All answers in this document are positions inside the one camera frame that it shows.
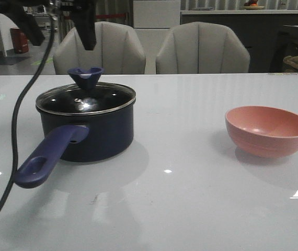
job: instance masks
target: pot lid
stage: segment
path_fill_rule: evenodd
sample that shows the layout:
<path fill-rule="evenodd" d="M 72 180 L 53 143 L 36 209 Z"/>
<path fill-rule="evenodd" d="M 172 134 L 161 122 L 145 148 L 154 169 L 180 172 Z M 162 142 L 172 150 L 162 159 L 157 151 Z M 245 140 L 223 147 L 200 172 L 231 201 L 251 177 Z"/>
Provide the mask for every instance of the pot lid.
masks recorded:
<path fill-rule="evenodd" d="M 36 107 L 63 116 L 87 116 L 108 113 L 135 101 L 135 91 L 127 86 L 98 82 L 91 90 L 76 84 L 60 86 L 40 94 Z"/>

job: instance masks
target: white table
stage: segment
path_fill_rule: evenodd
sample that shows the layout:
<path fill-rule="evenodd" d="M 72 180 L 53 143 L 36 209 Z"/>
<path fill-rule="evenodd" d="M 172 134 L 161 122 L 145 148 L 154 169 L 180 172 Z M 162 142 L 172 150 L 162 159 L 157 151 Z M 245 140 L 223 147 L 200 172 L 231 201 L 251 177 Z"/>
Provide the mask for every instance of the white table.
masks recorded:
<path fill-rule="evenodd" d="M 11 164 L 10 119 L 30 76 L 0 76 L 0 196 Z M 0 250 L 298 250 L 298 152 L 263 159 L 226 133 L 231 108 L 298 113 L 298 75 L 107 76 L 136 90 L 135 138 L 99 163 L 60 161 L 35 189 L 14 185 Z M 18 122 L 19 162 L 43 138 L 35 98 L 68 76 L 40 76 Z"/>

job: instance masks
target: pink bowl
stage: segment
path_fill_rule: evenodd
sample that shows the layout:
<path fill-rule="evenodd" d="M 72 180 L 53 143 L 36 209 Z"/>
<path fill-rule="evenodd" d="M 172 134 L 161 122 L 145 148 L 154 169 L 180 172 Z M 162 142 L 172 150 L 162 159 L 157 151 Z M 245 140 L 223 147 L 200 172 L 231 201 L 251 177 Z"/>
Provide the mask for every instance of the pink bowl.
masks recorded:
<path fill-rule="evenodd" d="M 244 151 L 278 158 L 298 151 L 298 115 L 289 111 L 243 106 L 226 113 L 226 127 L 233 142 Z"/>

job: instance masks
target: navy blue saucepan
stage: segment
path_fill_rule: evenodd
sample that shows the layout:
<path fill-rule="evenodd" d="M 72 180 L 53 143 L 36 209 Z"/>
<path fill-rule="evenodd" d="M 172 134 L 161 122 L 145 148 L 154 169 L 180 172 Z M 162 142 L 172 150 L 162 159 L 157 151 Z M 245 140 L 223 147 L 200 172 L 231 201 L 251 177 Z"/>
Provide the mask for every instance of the navy blue saucepan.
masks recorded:
<path fill-rule="evenodd" d="M 125 150 L 133 141 L 135 91 L 98 82 L 90 90 L 77 84 L 37 97 L 44 140 L 17 170 L 14 182 L 33 188 L 47 180 L 59 159 L 94 162 Z"/>

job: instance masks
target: chair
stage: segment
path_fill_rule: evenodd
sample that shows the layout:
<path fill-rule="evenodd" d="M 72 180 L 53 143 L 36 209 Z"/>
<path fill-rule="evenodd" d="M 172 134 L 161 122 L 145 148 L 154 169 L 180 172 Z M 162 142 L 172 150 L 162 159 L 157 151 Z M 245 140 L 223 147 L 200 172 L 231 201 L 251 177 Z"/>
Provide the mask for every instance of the chair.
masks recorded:
<path fill-rule="evenodd" d="M 57 75 L 67 74 L 75 67 L 89 69 L 103 67 L 104 74 L 144 74 L 145 54 L 135 30 L 126 25 L 96 22 L 97 44 L 86 51 L 76 28 L 65 36 L 56 52 L 53 63 Z"/>
<path fill-rule="evenodd" d="M 249 52 L 232 29 L 192 22 L 169 30 L 156 57 L 156 73 L 247 73 L 249 64 Z"/>

